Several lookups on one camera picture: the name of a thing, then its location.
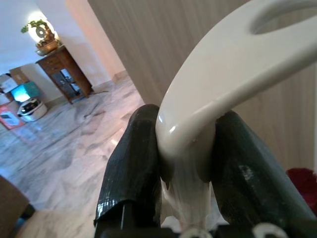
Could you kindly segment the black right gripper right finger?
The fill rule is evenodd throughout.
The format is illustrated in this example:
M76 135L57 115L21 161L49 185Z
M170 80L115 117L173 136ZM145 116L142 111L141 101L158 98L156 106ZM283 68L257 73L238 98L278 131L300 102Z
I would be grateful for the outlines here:
M315 220L270 149L233 111L220 117L211 156L211 182L230 224Z

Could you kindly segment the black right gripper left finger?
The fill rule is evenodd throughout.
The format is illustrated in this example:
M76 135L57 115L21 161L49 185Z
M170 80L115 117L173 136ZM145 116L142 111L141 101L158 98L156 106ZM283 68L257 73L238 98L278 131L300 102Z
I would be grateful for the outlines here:
M161 181L155 133L159 107L146 104L130 117L111 154L97 202L96 229L159 227Z

